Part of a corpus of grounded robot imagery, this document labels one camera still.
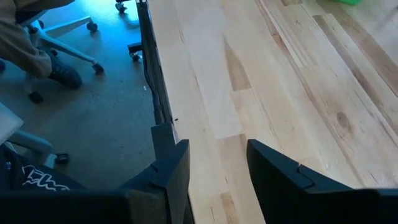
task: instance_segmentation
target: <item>gray carpet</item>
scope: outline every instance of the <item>gray carpet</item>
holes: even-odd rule
[[[137,12],[134,1],[126,5],[128,14],[120,16],[113,0],[79,0],[42,18],[51,26],[90,15],[98,24],[96,34],[82,26],[58,38],[93,56],[106,70],[96,76],[89,63],[60,54],[82,75],[81,89],[38,80],[35,87],[45,101],[33,105],[22,91],[23,71],[7,63],[0,75],[0,101],[25,121],[22,129],[49,140],[55,152],[69,153],[69,165],[58,169],[89,188],[113,188],[155,157],[152,96],[142,65],[132,63],[126,47],[140,39]]]

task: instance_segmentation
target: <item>light wood surface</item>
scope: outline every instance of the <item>light wood surface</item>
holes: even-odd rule
[[[249,138],[350,187],[398,186],[397,5],[149,1],[197,223],[264,223]]]
[[[0,144],[14,134],[24,122],[0,103]]]

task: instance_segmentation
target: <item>desk leg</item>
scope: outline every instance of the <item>desk leg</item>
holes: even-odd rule
[[[142,43],[141,42],[129,44],[127,46],[127,48],[129,49],[129,54],[130,54],[130,57],[132,58],[133,62],[137,62],[140,58],[142,58],[138,54],[139,51],[142,51]]]
[[[175,145],[174,128],[171,123],[164,123],[151,128],[152,141],[154,143],[156,158],[162,157],[164,154],[168,154]],[[187,205],[184,211],[184,222],[183,224],[194,224],[191,202],[189,195],[187,195]]]
[[[125,1],[129,1],[129,0],[116,0],[116,9],[120,12],[120,13],[124,13],[124,11],[127,9],[127,7],[124,6],[123,2]]]

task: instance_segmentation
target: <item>chair base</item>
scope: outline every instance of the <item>chair base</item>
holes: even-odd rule
[[[63,24],[59,24],[57,26],[44,28],[44,24],[40,21],[34,21],[31,25],[28,26],[30,40],[35,46],[45,46],[50,47],[52,49],[58,50],[60,52],[64,52],[68,55],[74,56],[76,58],[82,59],[86,62],[89,62],[93,65],[93,69],[96,74],[100,74],[104,72],[103,67],[97,63],[97,61],[90,57],[87,54],[84,54],[71,46],[68,46],[57,39],[63,34],[76,29],[82,25],[85,25],[90,32],[96,32],[98,30],[98,26],[93,22],[90,16],[86,16],[80,19],[76,19],[74,21],[66,22]],[[31,74],[26,75],[24,89],[27,93],[30,101],[33,103],[41,103],[43,102],[43,98],[39,93],[34,91],[33,83],[35,78]]]

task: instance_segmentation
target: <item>beige pants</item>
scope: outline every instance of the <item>beige pants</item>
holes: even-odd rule
[[[51,73],[50,57],[35,48],[26,31],[16,24],[16,11],[40,11],[65,6],[74,0],[0,0],[0,58],[37,78]]]

